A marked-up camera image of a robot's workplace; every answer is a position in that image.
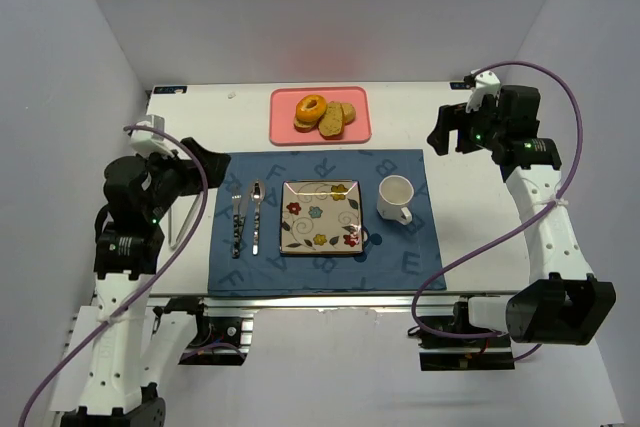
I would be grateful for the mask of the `metal tongs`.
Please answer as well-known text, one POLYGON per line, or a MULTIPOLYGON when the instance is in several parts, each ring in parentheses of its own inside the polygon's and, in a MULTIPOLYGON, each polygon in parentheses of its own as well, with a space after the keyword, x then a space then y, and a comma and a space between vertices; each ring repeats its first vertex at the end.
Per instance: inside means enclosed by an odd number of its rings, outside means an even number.
POLYGON ((195 225, 197 214, 203 201, 203 194, 179 197, 167 213, 168 244, 171 251, 184 241, 187 233, 195 225))

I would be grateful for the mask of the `orange bagel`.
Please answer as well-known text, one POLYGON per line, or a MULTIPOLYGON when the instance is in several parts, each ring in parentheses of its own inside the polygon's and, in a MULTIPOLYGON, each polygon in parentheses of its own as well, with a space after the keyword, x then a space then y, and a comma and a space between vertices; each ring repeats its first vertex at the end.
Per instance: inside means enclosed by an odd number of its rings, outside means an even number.
POLYGON ((326 112, 327 101, 319 94, 303 97, 296 105, 295 118, 303 123, 316 123, 326 112))

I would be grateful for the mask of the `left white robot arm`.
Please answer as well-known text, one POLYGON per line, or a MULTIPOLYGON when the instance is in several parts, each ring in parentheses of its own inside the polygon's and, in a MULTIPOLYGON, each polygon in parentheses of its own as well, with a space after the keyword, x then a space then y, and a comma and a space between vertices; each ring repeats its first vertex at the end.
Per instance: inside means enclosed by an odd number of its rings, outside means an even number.
POLYGON ((64 426, 162 426, 166 402, 160 385, 178 366, 203 324, 193 300, 171 302, 149 347, 142 346, 149 283, 159 270, 162 217, 182 196, 219 187, 231 158, 192 138, 181 142, 186 159, 161 144, 140 147, 104 171, 106 206, 96 219, 94 272, 102 331, 77 407, 64 426))

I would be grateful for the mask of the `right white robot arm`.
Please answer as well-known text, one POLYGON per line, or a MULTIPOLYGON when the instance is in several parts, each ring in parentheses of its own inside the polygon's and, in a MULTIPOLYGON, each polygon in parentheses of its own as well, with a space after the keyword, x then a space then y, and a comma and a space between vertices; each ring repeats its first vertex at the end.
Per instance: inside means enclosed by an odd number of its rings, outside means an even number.
POLYGON ((506 86, 478 107, 443 105, 427 138, 435 152, 490 152, 524 224, 529 284, 513 296, 461 298, 439 335, 474 340, 506 335, 517 343, 586 345, 616 301, 610 282, 596 279, 580 249, 561 188, 561 159, 553 140, 538 134, 540 94, 506 86))

